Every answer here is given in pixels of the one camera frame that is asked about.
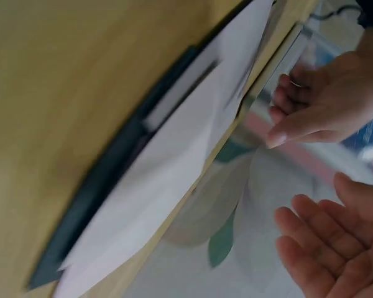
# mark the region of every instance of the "hand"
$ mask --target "hand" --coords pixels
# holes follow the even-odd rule
[[[340,142],[367,124],[373,119],[373,29],[355,52],[318,70],[300,65],[283,74],[269,112],[275,124],[269,148],[289,140]]]
[[[373,186],[337,174],[345,207],[296,196],[275,212],[277,249],[306,298],[373,298]]]

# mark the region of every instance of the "white paper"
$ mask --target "white paper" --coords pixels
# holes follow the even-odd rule
[[[235,118],[240,92],[231,100],[224,93],[242,88],[238,84],[243,83],[246,67],[239,68],[257,50],[271,3],[250,3],[240,14],[243,22],[237,16],[236,25],[235,20],[228,25],[233,29],[223,31],[227,38],[222,32],[208,45],[206,51],[212,55],[222,54],[221,63],[166,121],[112,190],[62,264],[66,271],[54,297],[79,297],[137,253],[199,177],[207,156]],[[238,38],[228,36],[235,34]],[[212,58],[207,56],[205,63],[218,59]]]
[[[55,297],[82,295],[137,253],[199,177],[219,98],[220,69],[177,109],[110,193],[68,255]]]

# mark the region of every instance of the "wooden surface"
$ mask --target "wooden surface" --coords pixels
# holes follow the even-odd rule
[[[238,2],[0,0],[0,298],[49,297],[54,284],[24,286],[86,170],[172,61]],[[315,2],[288,0],[251,81]],[[84,297],[120,297],[188,195]]]

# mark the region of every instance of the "leaf pattern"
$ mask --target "leaf pattern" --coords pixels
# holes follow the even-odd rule
[[[236,208],[227,219],[226,223],[210,238],[208,257],[211,268],[220,265],[232,249],[234,241],[234,218]]]
[[[229,163],[234,158],[251,151],[252,148],[245,147],[236,143],[235,141],[228,140],[222,147],[221,151],[217,154],[215,161],[220,163]]]

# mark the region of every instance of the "palm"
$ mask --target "palm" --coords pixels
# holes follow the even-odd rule
[[[373,298],[373,223],[331,201],[296,196],[275,220],[283,264],[306,298]]]

